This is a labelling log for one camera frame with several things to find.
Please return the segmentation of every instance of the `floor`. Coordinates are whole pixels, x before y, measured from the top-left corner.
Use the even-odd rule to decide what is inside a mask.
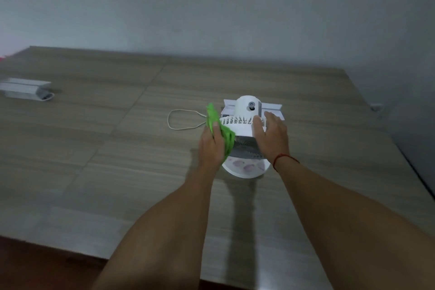
[[[0,288],[88,290],[107,259],[0,237]],[[200,280],[198,290],[237,290]]]
[[[0,76],[53,82],[52,101],[0,98],[0,235],[109,258],[196,163],[201,128],[172,109],[255,95],[283,104],[304,165],[435,234],[435,203],[345,72],[282,64],[31,47]],[[177,113],[174,126],[202,122]],[[220,170],[201,278],[248,289],[330,289],[277,173]]]

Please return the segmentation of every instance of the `green cloth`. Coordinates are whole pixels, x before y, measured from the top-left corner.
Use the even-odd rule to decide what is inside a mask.
[[[225,125],[222,125],[222,123],[219,120],[219,114],[216,111],[215,107],[213,106],[213,103],[209,103],[207,106],[207,122],[206,125],[210,128],[211,133],[213,133],[213,123],[218,122],[220,126],[220,133],[222,134],[222,137],[225,141],[225,160],[227,160],[227,157],[230,155],[231,150],[234,146],[234,139],[236,138],[236,133],[231,131],[229,127],[226,127]]]

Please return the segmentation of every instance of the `white fan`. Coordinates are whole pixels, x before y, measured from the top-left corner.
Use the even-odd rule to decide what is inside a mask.
[[[234,147],[227,160],[222,164],[224,169],[240,178],[255,178],[267,171],[270,163],[261,154],[253,135],[252,121],[259,116],[266,130],[264,111],[273,112],[282,117],[281,105],[264,104],[255,96],[244,95],[234,100],[225,100],[220,122],[236,133]]]

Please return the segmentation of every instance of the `red string bracelet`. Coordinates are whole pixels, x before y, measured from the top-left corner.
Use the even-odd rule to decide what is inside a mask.
[[[273,160],[273,164],[272,164],[272,166],[273,166],[274,169],[275,169],[275,163],[276,163],[277,159],[280,158],[280,157],[282,157],[282,156],[290,157],[292,160],[295,160],[295,161],[297,161],[299,164],[301,164],[300,161],[298,161],[298,160],[297,160],[296,158],[294,158],[294,157],[291,157],[290,155],[287,155],[287,154],[278,154],[278,155],[275,157],[275,159]]]

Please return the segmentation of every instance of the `white power adapter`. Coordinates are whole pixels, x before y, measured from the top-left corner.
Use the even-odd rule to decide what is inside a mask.
[[[0,91],[9,98],[48,101],[54,96],[46,90],[50,84],[41,80],[8,78],[0,82]]]

